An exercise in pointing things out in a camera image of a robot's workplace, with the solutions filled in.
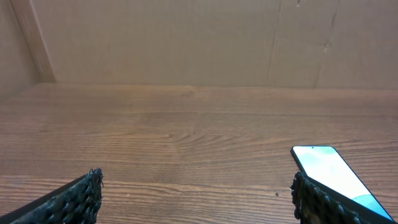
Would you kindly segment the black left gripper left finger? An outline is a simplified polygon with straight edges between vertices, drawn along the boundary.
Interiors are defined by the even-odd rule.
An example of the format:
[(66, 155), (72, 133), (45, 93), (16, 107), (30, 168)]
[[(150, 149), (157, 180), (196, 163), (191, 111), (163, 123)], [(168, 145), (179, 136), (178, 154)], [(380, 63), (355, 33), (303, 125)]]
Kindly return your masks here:
[(100, 168), (1, 217), (2, 224), (94, 224), (101, 208)]

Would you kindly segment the Samsung Galaxy smartphone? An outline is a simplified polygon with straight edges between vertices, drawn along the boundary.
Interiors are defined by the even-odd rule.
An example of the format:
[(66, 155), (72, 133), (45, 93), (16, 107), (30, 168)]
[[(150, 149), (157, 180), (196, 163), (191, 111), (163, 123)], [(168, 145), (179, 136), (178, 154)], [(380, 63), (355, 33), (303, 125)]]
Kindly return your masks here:
[(351, 201), (392, 220), (338, 151), (331, 146), (294, 146), (292, 154), (309, 177)]

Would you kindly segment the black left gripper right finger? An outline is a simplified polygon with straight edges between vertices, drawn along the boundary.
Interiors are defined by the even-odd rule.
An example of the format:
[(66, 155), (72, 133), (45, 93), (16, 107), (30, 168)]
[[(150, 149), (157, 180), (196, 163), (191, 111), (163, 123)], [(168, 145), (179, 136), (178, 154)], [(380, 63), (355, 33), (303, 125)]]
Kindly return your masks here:
[(294, 216), (301, 224), (396, 224), (300, 171), (290, 189)]

